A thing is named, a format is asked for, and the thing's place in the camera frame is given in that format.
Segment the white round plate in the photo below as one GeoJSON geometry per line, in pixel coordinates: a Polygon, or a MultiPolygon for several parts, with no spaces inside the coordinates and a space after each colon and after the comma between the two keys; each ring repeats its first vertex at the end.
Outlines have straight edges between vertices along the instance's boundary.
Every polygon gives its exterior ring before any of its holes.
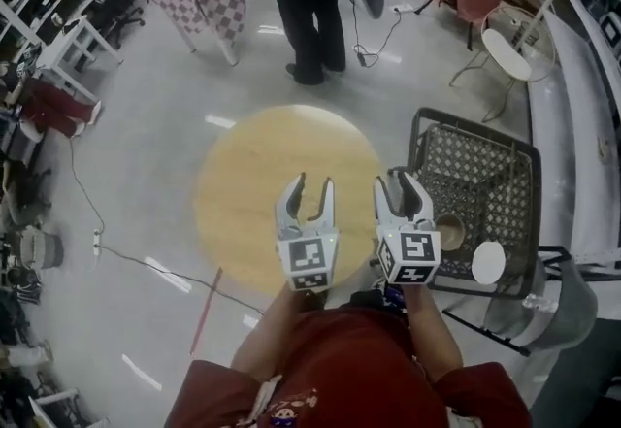
{"type": "Polygon", "coordinates": [[[497,283],[503,275],[505,267],[506,256],[500,243],[486,241],[474,251],[471,270],[474,280],[479,284],[497,283]]]}

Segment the beige ceramic cup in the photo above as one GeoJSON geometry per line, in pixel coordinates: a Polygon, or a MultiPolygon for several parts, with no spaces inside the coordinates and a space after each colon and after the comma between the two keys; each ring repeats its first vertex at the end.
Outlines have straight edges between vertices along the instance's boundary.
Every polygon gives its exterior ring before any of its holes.
{"type": "Polygon", "coordinates": [[[464,243],[466,229],[459,216],[441,214],[437,217],[435,225],[441,235],[442,251],[455,251],[464,243]]]}

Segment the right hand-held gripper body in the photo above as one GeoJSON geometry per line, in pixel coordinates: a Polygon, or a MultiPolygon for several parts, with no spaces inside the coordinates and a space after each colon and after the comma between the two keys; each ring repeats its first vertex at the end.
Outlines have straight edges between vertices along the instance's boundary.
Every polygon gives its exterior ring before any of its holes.
{"type": "Polygon", "coordinates": [[[441,234],[431,220],[376,225],[376,255],[390,284],[425,285],[441,264],[441,234]]]}

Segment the red floor tape strip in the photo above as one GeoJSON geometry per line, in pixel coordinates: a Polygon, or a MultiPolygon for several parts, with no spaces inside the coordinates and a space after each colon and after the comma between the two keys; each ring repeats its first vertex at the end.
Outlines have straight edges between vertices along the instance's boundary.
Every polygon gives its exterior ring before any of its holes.
{"type": "Polygon", "coordinates": [[[200,343],[201,336],[203,334],[203,330],[204,330],[204,327],[205,327],[205,323],[206,323],[208,314],[210,312],[210,308],[211,308],[211,304],[212,304],[212,299],[213,299],[214,294],[216,293],[216,290],[218,289],[218,285],[219,285],[219,282],[221,280],[222,275],[223,275],[223,270],[221,268],[218,268],[216,273],[215,273],[215,277],[213,279],[213,282],[210,284],[209,293],[208,293],[208,296],[206,298],[204,308],[203,308],[203,310],[202,310],[202,312],[200,314],[200,318],[199,318],[199,321],[198,321],[198,324],[197,324],[197,327],[196,327],[196,330],[195,330],[195,334],[194,334],[194,337],[193,337],[193,340],[192,340],[192,343],[191,343],[191,347],[190,347],[190,350],[189,350],[189,354],[191,356],[194,355],[194,353],[195,353],[195,351],[197,349],[197,346],[200,343]]]}

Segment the white metal shelf rack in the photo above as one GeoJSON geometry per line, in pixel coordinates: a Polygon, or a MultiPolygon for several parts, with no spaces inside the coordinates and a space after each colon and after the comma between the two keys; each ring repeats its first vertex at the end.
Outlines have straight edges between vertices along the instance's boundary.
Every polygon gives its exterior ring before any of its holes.
{"type": "Polygon", "coordinates": [[[551,30],[567,92],[575,179],[570,252],[576,262],[612,272],[621,262],[621,158],[614,113],[621,72],[598,23],[581,0],[544,0],[536,14],[551,30]],[[598,156],[598,138],[610,158],[598,156]]]}

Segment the person's red shirt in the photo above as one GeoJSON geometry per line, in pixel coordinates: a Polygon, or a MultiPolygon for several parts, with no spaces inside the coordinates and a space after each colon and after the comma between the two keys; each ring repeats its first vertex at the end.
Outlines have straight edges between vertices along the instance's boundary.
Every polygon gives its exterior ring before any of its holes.
{"type": "Polygon", "coordinates": [[[427,380],[402,320],[372,310],[304,313],[273,391],[209,361],[191,363],[165,428],[531,428],[496,362],[427,380]]]}

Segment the small white table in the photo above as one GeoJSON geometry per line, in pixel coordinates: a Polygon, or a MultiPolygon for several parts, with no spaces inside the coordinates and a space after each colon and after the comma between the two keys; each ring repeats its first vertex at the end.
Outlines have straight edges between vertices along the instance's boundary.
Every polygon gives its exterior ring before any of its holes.
{"type": "Polygon", "coordinates": [[[62,28],[56,35],[54,40],[46,45],[40,56],[38,57],[35,67],[38,73],[46,72],[52,74],[64,85],[71,86],[79,94],[86,97],[93,103],[99,101],[98,97],[83,86],[68,70],[68,65],[65,63],[64,58],[68,52],[76,49],[82,56],[84,56],[90,62],[94,62],[96,57],[91,51],[88,50],[85,44],[82,44],[79,40],[82,32],[86,32],[90,35],[90,38],[98,44],[103,50],[107,51],[118,64],[123,62],[123,58],[120,52],[113,48],[113,46],[93,27],[86,16],[81,16],[74,21],[70,22],[70,29],[62,28]]]}

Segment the clear plastic water bottle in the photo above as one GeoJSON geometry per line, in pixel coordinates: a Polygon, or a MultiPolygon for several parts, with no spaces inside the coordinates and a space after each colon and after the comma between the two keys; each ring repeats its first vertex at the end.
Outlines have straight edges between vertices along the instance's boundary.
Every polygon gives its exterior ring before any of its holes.
{"type": "Polygon", "coordinates": [[[546,299],[544,296],[529,294],[523,301],[522,306],[539,313],[555,314],[559,303],[555,300],[546,299]]]}

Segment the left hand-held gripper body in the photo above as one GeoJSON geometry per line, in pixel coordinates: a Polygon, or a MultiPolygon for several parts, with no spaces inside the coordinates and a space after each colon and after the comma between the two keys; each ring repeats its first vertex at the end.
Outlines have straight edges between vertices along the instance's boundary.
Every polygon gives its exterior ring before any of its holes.
{"type": "Polygon", "coordinates": [[[288,286],[293,291],[329,289],[339,245],[335,226],[289,226],[278,230],[277,254],[288,286]]]}

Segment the grey shell chair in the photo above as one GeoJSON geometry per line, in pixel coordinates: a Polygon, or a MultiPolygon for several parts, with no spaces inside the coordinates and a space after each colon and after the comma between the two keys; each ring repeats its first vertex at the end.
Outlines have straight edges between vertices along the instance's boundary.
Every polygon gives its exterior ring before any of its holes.
{"type": "Polygon", "coordinates": [[[570,253],[561,246],[540,246],[530,294],[544,296],[547,283],[546,269],[559,270],[560,293],[550,299],[559,303],[555,314],[539,313],[522,306],[521,300],[493,298],[480,325],[455,314],[470,300],[464,297],[441,313],[492,342],[528,357],[534,352],[564,350],[583,342],[591,333],[598,318],[598,300],[591,286],[584,280],[570,253]]]}

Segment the person's left forearm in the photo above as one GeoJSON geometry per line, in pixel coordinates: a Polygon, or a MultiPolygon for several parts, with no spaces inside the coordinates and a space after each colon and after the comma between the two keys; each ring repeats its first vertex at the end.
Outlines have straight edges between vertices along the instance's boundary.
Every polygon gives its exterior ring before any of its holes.
{"type": "Polygon", "coordinates": [[[306,294],[285,285],[234,354],[230,368],[265,382],[276,375],[306,294]]]}

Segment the grey woven basket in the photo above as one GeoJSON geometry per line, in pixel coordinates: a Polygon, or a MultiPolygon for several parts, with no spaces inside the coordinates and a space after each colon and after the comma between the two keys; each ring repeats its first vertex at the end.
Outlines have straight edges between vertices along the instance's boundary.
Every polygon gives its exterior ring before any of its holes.
{"type": "Polygon", "coordinates": [[[64,248],[59,236],[28,226],[20,233],[19,259],[27,268],[47,270],[60,267],[64,248]]]}

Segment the person's black trousers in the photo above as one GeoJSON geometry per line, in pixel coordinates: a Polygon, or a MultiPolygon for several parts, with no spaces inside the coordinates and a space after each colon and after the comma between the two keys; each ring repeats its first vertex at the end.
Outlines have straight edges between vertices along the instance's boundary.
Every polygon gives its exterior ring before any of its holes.
{"type": "Polygon", "coordinates": [[[347,303],[351,307],[382,310],[386,308],[383,293],[378,289],[358,291],[350,296],[347,303]]]}

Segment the metal mesh basket cart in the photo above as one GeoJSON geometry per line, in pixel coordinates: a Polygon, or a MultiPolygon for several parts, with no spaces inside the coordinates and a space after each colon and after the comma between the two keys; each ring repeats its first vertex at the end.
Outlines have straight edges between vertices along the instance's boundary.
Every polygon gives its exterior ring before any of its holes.
{"type": "Polygon", "coordinates": [[[441,253],[431,288],[519,300],[533,287],[541,218],[539,151],[482,124],[431,108],[415,114],[403,171],[425,188],[436,214],[454,214],[465,238],[441,253]],[[472,274],[474,252],[498,242],[506,265],[491,285],[472,274]]]}

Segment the person's right forearm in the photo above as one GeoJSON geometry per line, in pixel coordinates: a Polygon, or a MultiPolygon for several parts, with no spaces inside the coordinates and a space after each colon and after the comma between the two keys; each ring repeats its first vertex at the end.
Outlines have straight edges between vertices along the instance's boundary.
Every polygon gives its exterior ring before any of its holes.
{"type": "Polygon", "coordinates": [[[406,285],[407,309],[413,352],[430,382],[435,383],[464,367],[461,351],[425,285],[406,285]]]}

